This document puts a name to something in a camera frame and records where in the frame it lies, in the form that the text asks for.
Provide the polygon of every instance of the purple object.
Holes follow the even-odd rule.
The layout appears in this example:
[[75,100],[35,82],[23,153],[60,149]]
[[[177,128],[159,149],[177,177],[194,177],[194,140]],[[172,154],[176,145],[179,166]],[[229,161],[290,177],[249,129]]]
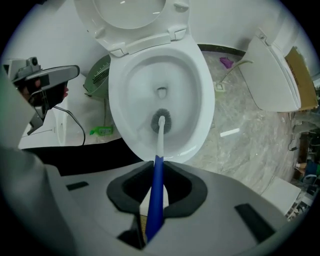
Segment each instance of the purple object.
[[221,57],[220,62],[227,68],[230,69],[232,64],[234,63],[232,60],[228,59],[227,57]]

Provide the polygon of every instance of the marble floor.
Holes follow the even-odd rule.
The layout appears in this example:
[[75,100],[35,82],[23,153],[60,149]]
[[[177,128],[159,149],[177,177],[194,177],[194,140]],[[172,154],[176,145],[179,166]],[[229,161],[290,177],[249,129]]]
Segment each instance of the marble floor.
[[[220,57],[234,62],[241,59],[219,52],[203,55],[215,82],[228,71]],[[206,141],[186,164],[232,177],[258,194],[264,192],[274,177],[289,182],[294,173],[294,153],[288,150],[292,137],[288,114],[259,109],[237,67],[223,84],[226,92],[215,95],[214,117]],[[233,129],[239,132],[220,136]]]

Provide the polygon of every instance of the cardboard box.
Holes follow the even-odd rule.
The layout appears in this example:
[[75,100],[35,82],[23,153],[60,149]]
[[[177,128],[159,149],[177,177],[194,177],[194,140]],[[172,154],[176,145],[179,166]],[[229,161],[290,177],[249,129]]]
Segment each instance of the cardboard box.
[[293,47],[285,57],[295,79],[301,99],[301,108],[298,111],[311,110],[318,107],[318,100],[314,83],[309,75],[303,57]]

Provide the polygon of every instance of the toilet bowl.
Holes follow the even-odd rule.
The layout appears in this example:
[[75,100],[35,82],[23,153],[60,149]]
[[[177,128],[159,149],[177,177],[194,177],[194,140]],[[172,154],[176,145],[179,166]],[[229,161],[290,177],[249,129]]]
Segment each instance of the toilet bowl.
[[172,126],[164,158],[189,160],[204,143],[215,108],[210,71],[188,27],[189,1],[74,3],[89,33],[110,52],[110,109],[123,140],[142,160],[154,160],[152,116],[167,109]]

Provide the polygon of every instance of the toilet brush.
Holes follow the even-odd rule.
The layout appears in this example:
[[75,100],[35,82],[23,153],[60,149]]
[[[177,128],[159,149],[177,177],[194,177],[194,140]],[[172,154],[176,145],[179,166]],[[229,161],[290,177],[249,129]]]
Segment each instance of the toilet brush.
[[159,109],[152,117],[151,128],[158,133],[153,167],[153,180],[146,220],[145,235],[149,242],[164,222],[164,134],[171,129],[171,116],[167,109]]

